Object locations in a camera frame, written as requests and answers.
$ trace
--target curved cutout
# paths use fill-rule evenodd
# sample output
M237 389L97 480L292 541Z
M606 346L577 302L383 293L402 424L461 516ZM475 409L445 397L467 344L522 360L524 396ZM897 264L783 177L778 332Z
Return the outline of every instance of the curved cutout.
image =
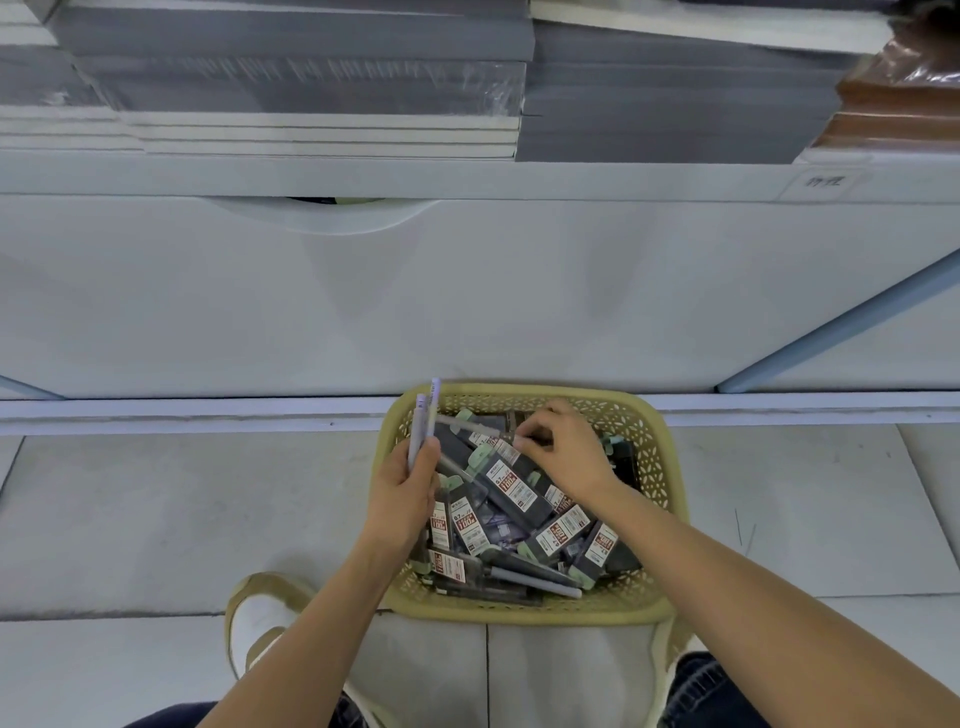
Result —
M363 205L317 205L287 197L208 197L235 215L310 235L363 235L416 217L439 200L378 200Z

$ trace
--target yellow basket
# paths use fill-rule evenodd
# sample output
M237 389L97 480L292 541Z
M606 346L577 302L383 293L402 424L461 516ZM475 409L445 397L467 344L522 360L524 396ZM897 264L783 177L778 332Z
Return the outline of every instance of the yellow basket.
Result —
M409 435L417 394L428 391L426 384L410 390L387 412L376 443L374 472L396 443ZM689 522L680 463L670 432L657 410L640 398L599 389L445 381L440 408L450 415L463 407L477 413L507 409L530 411L555 397L570 400L593 425L632 441L636 446L643 493ZM415 619L487 624L652 624L673 614L670 603L645 570L623 574L585 592L582 599L547 595L542 606L524 607L435 594L419 582L407 565L387 591L385 603L398 614Z

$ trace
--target metal post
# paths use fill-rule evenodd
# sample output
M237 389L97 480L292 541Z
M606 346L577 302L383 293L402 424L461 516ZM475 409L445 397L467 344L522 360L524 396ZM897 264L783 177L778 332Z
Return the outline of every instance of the metal post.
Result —
M717 392L749 392L788 369L812 359L858 333L882 324L899 313L933 298L960 282L960 250L940 258L907 279L842 313L809 334L760 359L756 364L717 384Z
M61 395L54 394L53 392L47 392L45 389L40 389L35 387L33 384L27 384L16 379L10 379L8 376L0 375L0 387L16 392L20 395L25 395L32 400L65 400L66 397Z

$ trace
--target hand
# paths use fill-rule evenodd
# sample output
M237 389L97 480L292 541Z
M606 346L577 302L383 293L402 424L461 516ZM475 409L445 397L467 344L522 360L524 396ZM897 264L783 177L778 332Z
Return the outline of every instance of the hand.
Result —
M553 448L529 439L548 430ZM589 422L567 400L551 400L516 429L514 447L546 471L557 487L587 509L602 491L620 485Z
M440 486L434 472L440 460L440 441L435 437L424 441L408 475L409 448L409 440L397 445L373 476L367 521L360 535L362 542L385 551L400 564L430 519L434 493Z

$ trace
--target white shelf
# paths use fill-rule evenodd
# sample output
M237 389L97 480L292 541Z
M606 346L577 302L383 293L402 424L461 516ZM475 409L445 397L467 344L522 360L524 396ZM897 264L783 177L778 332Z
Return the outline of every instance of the white shelf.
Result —
M956 162L945 159L578 164L8 150L0 152L0 194L774 202L819 166L856 175L823 202L960 203Z

